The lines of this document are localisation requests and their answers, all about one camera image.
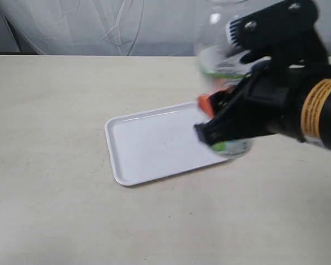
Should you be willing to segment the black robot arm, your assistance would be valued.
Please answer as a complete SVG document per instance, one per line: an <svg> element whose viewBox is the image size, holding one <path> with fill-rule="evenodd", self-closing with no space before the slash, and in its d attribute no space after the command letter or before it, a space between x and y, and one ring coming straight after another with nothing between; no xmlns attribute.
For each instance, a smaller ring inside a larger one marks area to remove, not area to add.
<svg viewBox="0 0 331 265"><path fill-rule="evenodd" d="M331 151L331 65L256 65L232 93L210 96L213 118L196 124L207 146L280 134Z"/></svg>

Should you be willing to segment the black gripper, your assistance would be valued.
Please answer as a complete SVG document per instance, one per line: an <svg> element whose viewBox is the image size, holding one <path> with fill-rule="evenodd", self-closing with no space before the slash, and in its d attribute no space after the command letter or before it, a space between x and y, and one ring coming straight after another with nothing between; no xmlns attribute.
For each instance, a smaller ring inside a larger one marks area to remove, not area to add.
<svg viewBox="0 0 331 265"><path fill-rule="evenodd" d="M306 142L295 110L305 73L304 65L254 65L235 88L201 94L197 106L210 120L194 125L199 141L212 146L281 134Z"/></svg>

